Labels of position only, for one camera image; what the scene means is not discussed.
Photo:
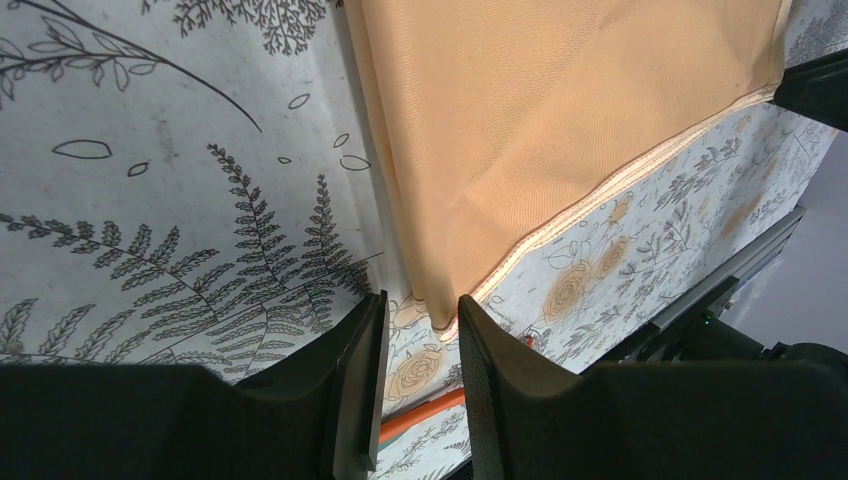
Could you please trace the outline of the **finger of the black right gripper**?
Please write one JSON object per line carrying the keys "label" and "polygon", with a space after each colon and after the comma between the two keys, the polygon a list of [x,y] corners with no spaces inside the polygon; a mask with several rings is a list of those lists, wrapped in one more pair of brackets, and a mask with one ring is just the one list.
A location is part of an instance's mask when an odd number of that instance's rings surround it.
{"label": "finger of the black right gripper", "polygon": [[788,68],[772,103],[847,131],[847,50]]}

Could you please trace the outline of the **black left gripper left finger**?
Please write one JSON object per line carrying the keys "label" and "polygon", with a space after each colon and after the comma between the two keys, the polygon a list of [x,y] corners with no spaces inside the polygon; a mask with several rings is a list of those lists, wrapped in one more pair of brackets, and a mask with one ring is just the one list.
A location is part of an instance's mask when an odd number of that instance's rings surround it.
{"label": "black left gripper left finger", "polygon": [[364,479],[376,467],[388,299],[230,385],[198,365],[1,370],[5,479]]}

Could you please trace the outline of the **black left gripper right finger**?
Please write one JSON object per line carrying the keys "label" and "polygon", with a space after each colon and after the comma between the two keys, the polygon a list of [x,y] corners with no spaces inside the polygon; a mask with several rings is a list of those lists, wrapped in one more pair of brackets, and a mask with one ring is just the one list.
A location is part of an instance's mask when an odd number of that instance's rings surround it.
{"label": "black left gripper right finger", "polygon": [[843,479],[847,382],[809,361],[574,374],[458,302],[478,479]]}

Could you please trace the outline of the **orange cloth napkin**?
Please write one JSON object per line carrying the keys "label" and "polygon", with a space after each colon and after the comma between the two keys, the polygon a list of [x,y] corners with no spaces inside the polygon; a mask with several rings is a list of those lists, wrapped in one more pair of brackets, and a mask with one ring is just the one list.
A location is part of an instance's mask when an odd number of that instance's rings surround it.
{"label": "orange cloth napkin", "polygon": [[432,327],[722,118],[771,99],[787,1],[349,1]]}

